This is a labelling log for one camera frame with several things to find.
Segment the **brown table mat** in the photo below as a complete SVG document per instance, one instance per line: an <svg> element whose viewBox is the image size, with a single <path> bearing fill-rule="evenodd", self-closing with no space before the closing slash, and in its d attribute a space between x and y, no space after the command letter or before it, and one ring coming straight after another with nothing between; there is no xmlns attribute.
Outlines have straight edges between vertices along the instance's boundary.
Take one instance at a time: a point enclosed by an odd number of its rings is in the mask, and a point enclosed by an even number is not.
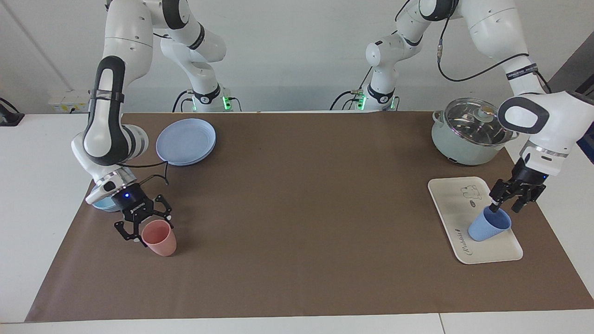
<svg viewBox="0 0 594 334"><path fill-rule="evenodd" d="M213 124L214 151L144 186L173 206L176 254L124 241L119 213L84 204L28 322L594 308L537 205L512 216L522 260L456 260L428 181L492 185L513 164L447 161L429 113L129 114L152 141L131 163L158 161L161 130L190 117Z"/></svg>

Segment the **power outlet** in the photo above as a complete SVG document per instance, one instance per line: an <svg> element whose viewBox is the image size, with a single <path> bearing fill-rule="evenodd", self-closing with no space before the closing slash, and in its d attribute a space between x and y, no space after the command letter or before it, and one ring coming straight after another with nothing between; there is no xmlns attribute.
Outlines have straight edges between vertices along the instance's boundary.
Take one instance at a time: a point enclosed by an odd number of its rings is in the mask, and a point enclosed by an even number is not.
<svg viewBox="0 0 594 334"><path fill-rule="evenodd" d="M48 102L52 109L60 114L80 114L89 110L88 96L53 97Z"/></svg>

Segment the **pink cup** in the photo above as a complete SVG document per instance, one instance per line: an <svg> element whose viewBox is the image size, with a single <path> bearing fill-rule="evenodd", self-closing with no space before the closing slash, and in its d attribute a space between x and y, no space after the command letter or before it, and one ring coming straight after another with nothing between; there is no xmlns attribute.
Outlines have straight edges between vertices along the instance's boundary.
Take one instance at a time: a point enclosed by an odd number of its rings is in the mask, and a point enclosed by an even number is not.
<svg viewBox="0 0 594 334"><path fill-rule="evenodd" d="M141 236L144 243L161 256L170 256L178 246L175 234L165 220L153 220L148 223Z"/></svg>

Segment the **table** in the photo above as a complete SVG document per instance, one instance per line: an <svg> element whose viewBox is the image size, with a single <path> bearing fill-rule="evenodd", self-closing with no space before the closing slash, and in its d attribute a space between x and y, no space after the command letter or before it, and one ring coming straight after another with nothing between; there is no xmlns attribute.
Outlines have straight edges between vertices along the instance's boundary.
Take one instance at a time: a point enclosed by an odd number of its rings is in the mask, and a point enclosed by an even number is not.
<svg viewBox="0 0 594 334"><path fill-rule="evenodd" d="M28 115L17 128L0 129L4 178L0 203L0 322L22 322L87 190L90 176L72 156L69 141L85 115ZM523 141L508 145L515 158ZM575 149L562 174L547 181L539 201L588 290L594 291L594 226L588 203L594 166ZM462 333L574 332L594 329L594 310L527 313L422 314L270 319L134 320L58 324L3 324L3 333L196 332L231 333Z"/></svg>

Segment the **black cable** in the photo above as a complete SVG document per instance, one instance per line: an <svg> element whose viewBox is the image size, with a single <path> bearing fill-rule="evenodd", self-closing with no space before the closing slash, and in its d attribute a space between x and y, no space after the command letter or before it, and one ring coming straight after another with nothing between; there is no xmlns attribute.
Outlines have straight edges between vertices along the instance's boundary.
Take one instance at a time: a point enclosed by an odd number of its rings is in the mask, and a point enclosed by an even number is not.
<svg viewBox="0 0 594 334"><path fill-rule="evenodd" d="M181 92L181 93L178 95L178 98L177 98L177 99L175 99L175 103L173 104L173 109L171 109L171 112L172 112L172 113L174 113L174 112L175 112L175 108L177 108L177 107L178 107L179 100L181 100L182 96L183 96L183 95L185 95L185 94L188 94L188 91L187 91L187 90L184 90L183 92Z"/></svg>
<svg viewBox="0 0 594 334"><path fill-rule="evenodd" d="M352 106L352 105L353 105L353 102L357 102L358 100L359 100L359 99L351 99L351 100L347 100L347 101L345 102L345 104L342 106L342 109L341 109L341 110L344 110L344 109L345 109L345 107L346 107L346 104L347 104L347 103L349 103L349 102L350 102L350 105Z"/></svg>
<svg viewBox="0 0 594 334"><path fill-rule="evenodd" d="M187 102L187 101L193 102L192 99L185 99L185 100L183 100L181 106L179 107L182 110L182 112L184 112L184 102Z"/></svg>
<svg viewBox="0 0 594 334"><path fill-rule="evenodd" d="M395 96L394 99L398 99L398 104L396 105L396 110L398 111L398 107L400 106L400 96Z"/></svg>
<svg viewBox="0 0 594 334"><path fill-rule="evenodd" d="M239 112L244 112L244 110L241 109L241 101L239 101L239 99L237 97L230 97L229 100L237 101L237 104L239 105Z"/></svg>
<svg viewBox="0 0 594 334"><path fill-rule="evenodd" d="M330 110L334 109L334 106L336 105L336 103L338 102L338 100L340 100L341 97L343 97L344 95L347 95L347 94L352 94L352 93L350 92L350 90L347 90L346 92L338 95L338 97L336 98L336 100L334 100L334 102L332 102L332 105L330 106Z"/></svg>
<svg viewBox="0 0 594 334"><path fill-rule="evenodd" d="M549 83L546 82L545 77L542 76L542 74L536 70L536 75L538 75L539 78L541 78L542 82L545 84L546 89L549 91L549 94L552 94L552 89L551 86L549 86Z"/></svg>
<svg viewBox="0 0 594 334"><path fill-rule="evenodd" d="M153 165L140 165L140 166L125 165L123 163L117 163L116 165L118 165L120 167L127 167L127 168L152 168L152 167L162 166L165 164L169 164L169 161L163 161L163 162L155 163Z"/></svg>
<svg viewBox="0 0 594 334"><path fill-rule="evenodd" d="M402 13L403 10L405 10L406 5L408 5L408 3L410 2L410 0L406 0L405 4L402 5L402 8L398 11L398 14L396 14L396 17L394 17L394 22L398 21L398 15L400 15L400 13Z"/></svg>
<svg viewBox="0 0 594 334"><path fill-rule="evenodd" d="M470 80L470 79L474 79L474 78L476 78L476 77L479 77L480 75L483 75L483 74L487 73L488 71L491 71L491 70L493 70L494 68L498 67L499 65L501 65L501 64L503 64L503 63L505 63L505 62L508 62L508 61L510 61L510 60L512 60L512 59L514 59L514 58L518 58L518 57L521 57L521 56L526 56L526 57L528 57L529 55L528 55L527 53L518 53L517 55L511 56L511 57L509 57L509 58L506 58L506 59L504 59L504 60L502 60L502 61L498 62L497 64L495 64L495 65L493 65L493 66L491 66L491 67L487 68L486 70L483 70L483 71L481 71L481 72L478 72L477 74L475 74L475 75L471 75L470 77L468 77L468 78L464 78L464 79L452 79L452 78L448 77L448 76L447 76L447 75L444 73L444 71L441 69L441 62L440 62L440 61L437 61L437 68L439 69L439 71L440 71L441 75L442 75L444 78L446 78L446 79L448 79L448 80L450 80L450 81L452 81L452 82L455 82L455 83L461 83L462 81L468 81L468 80Z"/></svg>
<svg viewBox="0 0 594 334"><path fill-rule="evenodd" d="M169 37L169 35L168 35L168 34L159 35L159 34L155 34L155 33L153 33L153 35L155 35L155 36L157 36L157 37L165 38L165 39L171 39L171 37Z"/></svg>
<svg viewBox="0 0 594 334"><path fill-rule="evenodd" d="M169 169L169 162L168 161L165 161L165 163L166 164L165 164L165 173L164 173L164 175L153 174L153 175L147 177L146 179L140 181L138 184L139 185L143 185L143 184L149 182L153 178L162 178L163 180L165 180L165 185L169 185L169 179L167 179L167 171Z"/></svg>
<svg viewBox="0 0 594 334"><path fill-rule="evenodd" d="M359 85L359 90L361 90L363 88L363 84L365 83L365 80L367 80L367 78L369 77L369 74L371 73L371 70L373 70L373 66L369 68L369 71L367 71L367 74L365 75L365 78L363 78L363 81L361 82L361 84ZM353 107L353 103L350 104L349 106L349 110Z"/></svg>
<svg viewBox="0 0 594 334"><path fill-rule="evenodd" d="M4 102L7 106L9 106L10 108L13 108L14 111L17 112L17 114L20 114L20 112L18 111L18 109L12 105L12 103L10 103L9 101L6 101L5 99L0 97L0 101Z"/></svg>
<svg viewBox="0 0 594 334"><path fill-rule="evenodd" d="M443 30L441 31L440 42L439 42L439 44L438 44L438 46L437 46L437 68L439 69L439 71L440 71L441 75L442 75L444 78L446 78L446 79L448 79L448 80L450 80L450 81L452 81L452 82L455 82L455 83L460 83L460 82L462 82L462 81L468 81L468 80L470 80L470 79L474 79L474 78L476 78L476 77L478 77L478 76L480 76L480 75L483 75L483 74L487 73L488 71L491 71L491 70L493 70L494 68L497 68L499 65L501 65L501 64L503 64L503 63L505 63L505 62L507 62L507 61L510 61L510 60L512 60L512 59L514 59L514 58L521 57L521 56L526 56L526 57L530 56L530 55L529 55L529 54L527 54L527 53L518 53L517 55L513 55L513 56L511 56L511 57L509 57L509 58L507 58L507 59L504 59L504 60L502 60L502 61L498 62L497 64L495 64L495 65L493 65L493 66L491 66L491 67L487 68L486 70L483 70L483 71L481 71L481 72L478 72L478 73L477 73L477 74L475 74L475 75L471 75L471 76L470 76L470 77L468 77L468 78L464 78L464 79L452 79L452 78L448 77L448 76L447 76L447 75L444 73L444 71L441 69L441 57L442 57L442 55L443 55L443 40L444 40L444 35L445 35L445 33L446 33L446 30L447 30L448 23L450 22L450 17L451 17L451 15L453 14L453 11L454 11L454 5L455 5L455 3L456 3L455 1L452 1L452 6L451 6L451 10L450 10L450 15L448 15L448 17L447 17L447 19L446 19L446 21L445 21L444 28L443 28Z"/></svg>

